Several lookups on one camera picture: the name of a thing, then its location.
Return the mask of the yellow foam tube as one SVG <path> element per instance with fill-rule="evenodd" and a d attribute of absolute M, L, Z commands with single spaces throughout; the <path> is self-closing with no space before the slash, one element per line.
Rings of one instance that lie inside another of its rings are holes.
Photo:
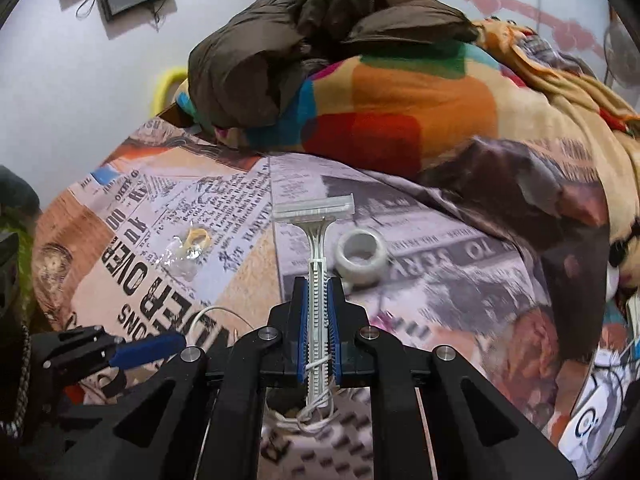
<path fill-rule="evenodd" d="M 188 78 L 185 67 L 171 67 L 157 79 L 151 101 L 151 116 L 158 116 L 174 100 L 172 97 L 180 84 Z"/>

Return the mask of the colourful checkered blanket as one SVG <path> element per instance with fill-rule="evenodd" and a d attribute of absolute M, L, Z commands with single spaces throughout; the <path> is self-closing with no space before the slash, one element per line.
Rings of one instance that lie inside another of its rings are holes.
<path fill-rule="evenodd" d="M 308 77 L 271 126 L 221 128 L 182 87 L 177 104 L 236 150 L 295 152 L 414 178 L 473 136 L 507 138 L 530 92 L 484 50 L 460 41 L 346 58 Z"/>

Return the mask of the beige yellow blanket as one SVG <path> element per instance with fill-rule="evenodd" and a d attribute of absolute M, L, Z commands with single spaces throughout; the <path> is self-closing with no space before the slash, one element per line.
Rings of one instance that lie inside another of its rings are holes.
<path fill-rule="evenodd" d="M 532 30 L 499 20 L 476 21 L 477 45 L 529 88 L 524 112 L 534 124 L 518 127 L 515 140 L 570 139 L 584 144 L 602 183 L 610 241 L 629 238 L 620 280 L 639 285 L 639 114 L 597 78 L 554 67 L 531 54 L 541 39 Z"/>

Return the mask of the white tape roll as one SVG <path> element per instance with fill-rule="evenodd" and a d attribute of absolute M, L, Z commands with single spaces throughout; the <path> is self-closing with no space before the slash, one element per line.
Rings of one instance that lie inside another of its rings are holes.
<path fill-rule="evenodd" d="M 390 253 L 380 233 L 355 228 L 343 233 L 334 252 L 334 268 L 347 283 L 357 287 L 378 284 L 390 265 Z"/>

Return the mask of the clear bag with yellow ring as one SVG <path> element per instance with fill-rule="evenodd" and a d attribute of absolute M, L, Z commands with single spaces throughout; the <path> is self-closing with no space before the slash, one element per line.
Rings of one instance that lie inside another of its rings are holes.
<path fill-rule="evenodd" d="M 160 258 L 160 267 L 174 278 L 192 281 L 198 274 L 201 261 L 212 246 L 209 232 L 196 226 L 174 236 Z"/>

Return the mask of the green leaf gift bag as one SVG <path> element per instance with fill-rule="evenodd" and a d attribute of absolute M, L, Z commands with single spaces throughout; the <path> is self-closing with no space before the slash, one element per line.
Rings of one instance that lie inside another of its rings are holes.
<path fill-rule="evenodd" d="M 1 227 L 1 315 L 28 324 L 35 310 L 32 238 L 15 226 Z"/>

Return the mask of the newspaper print duvet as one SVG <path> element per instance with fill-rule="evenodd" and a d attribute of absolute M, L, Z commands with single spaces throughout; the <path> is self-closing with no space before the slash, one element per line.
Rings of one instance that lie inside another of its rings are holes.
<path fill-rule="evenodd" d="M 326 232 L 342 382 L 299 429 L 295 280 L 309 244 L 273 207 L 351 195 Z M 195 278 L 170 240 L 212 237 Z M 340 236 L 380 233 L 390 265 L 357 287 Z M 247 155 L 157 119 L 39 220 L 32 275 L 51 332 L 101 325 L 121 344 L 186 348 L 107 367 L 30 412 L 39 479 L 571 479 L 548 422 L 564 364 L 596 348 L 608 208 L 582 144 L 475 138 L 421 184 L 312 155 Z"/>

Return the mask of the brown puffer jacket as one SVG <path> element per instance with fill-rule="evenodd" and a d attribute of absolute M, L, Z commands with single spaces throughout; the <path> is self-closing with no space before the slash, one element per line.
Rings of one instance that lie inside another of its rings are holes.
<path fill-rule="evenodd" d="M 267 127 L 333 62 L 476 38 L 472 22 L 438 0 L 256 0 L 191 51 L 189 96 L 213 127 Z"/>

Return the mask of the white standing fan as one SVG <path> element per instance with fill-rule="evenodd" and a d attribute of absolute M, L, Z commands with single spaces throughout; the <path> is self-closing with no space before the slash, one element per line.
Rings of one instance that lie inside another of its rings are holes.
<path fill-rule="evenodd" d="M 639 50 L 620 18 L 613 14 L 604 34 L 605 77 L 607 86 L 633 107 L 639 106 Z"/>

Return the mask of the white disposable razor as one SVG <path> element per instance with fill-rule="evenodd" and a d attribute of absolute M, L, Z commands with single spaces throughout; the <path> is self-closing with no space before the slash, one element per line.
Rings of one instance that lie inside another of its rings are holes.
<path fill-rule="evenodd" d="M 326 232 L 337 221 L 355 211 L 351 195 L 306 200 L 273 207 L 272 218 L 278 223 L 297 226 L 307 237 L 308 257 L 308 361 L 306 366 L 306 405 L 296 415 L 299 429 L 313 432 L 326 425 L 335 410 L 329 322 L 326 314 Z"/>

